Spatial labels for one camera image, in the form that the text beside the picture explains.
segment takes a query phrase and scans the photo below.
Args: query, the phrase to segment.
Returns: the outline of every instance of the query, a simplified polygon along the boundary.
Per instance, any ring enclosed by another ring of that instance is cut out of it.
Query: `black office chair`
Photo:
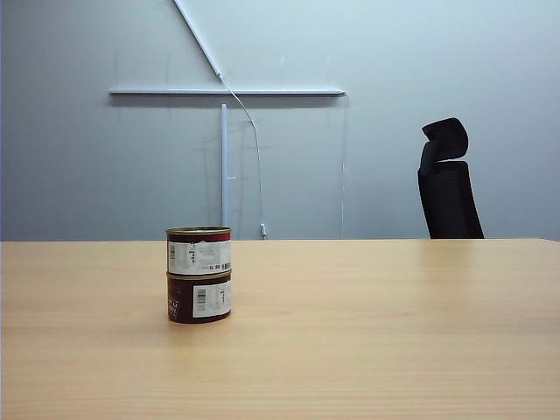
[[[482,239],[482,227],[474,205],[469,166],[461,158],[468,137],[457,118],[433,122],[422,128],[430,140],[423,147],[418,186],[431,239]]]

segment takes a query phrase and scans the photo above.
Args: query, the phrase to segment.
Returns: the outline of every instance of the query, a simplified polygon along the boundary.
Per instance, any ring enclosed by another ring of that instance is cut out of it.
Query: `light wood tabletop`
[[[17,419],[560,418],[560,243],[235,241],[221,321],[165,242],[3,244]]]

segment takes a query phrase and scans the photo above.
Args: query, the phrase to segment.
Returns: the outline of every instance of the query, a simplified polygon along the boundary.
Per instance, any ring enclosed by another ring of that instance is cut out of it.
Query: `can label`
[[[192,317],[223,315],[231,310],[231,280],[225,283],[193,286]]]
[[[168,243],[168,267],[172,274],[216,274],[231,268],[231,241]]]

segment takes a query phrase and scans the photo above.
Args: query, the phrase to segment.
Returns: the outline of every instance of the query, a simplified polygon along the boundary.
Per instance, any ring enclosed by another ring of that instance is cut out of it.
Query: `chair headrest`
[[[465,127],[457,118],[433,122],[422,127],[423,133],[436,144],[435,160],[461,158],[469,147]]]

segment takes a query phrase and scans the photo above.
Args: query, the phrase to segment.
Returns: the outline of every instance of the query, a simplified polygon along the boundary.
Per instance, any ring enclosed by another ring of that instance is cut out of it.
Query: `tin can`
[[[166,233],[168,273],[204,276],[231,269],[229,227],[175,227]]]
[[[171,321],[200,324],[231,313],[231,270],[210,276],[167,273],[168,314]]]

